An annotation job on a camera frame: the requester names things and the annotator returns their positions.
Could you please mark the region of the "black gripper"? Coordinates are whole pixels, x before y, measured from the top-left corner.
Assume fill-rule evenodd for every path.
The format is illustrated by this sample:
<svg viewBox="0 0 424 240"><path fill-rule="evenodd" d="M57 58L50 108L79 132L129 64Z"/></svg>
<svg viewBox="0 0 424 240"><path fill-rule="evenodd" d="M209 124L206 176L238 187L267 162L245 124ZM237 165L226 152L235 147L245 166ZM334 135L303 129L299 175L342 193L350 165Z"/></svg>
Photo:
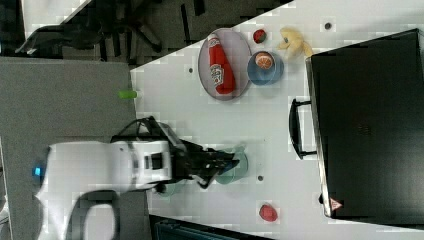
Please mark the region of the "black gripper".
<svg viewBox="0 0 424 240"><path fill-rule="evenodd" d="M238 164L233 154L203 148L185 140L178 146L172 146L170 152L172 177L169 183L194 180L202 189L207 189L218 175Z"/></svg>

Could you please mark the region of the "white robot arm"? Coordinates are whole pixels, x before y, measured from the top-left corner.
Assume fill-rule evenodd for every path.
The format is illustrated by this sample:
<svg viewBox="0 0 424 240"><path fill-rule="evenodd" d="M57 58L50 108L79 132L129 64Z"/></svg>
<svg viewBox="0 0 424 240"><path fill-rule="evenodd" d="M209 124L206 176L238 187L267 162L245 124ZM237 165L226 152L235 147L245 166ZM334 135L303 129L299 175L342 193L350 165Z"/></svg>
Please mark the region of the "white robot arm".
<svg viewBox="0 0 424 240"><path fill-rule="evenodd" d="M192 180L206 189L215 178L240 162L233 152L204 148L180 139L172 128L146 117L135 121L145 132L118 133L109 143L63 142L48 146L32 170L41 205L36 240L88 240L90 210L111 208L118 240L120 196Z"/></svg>

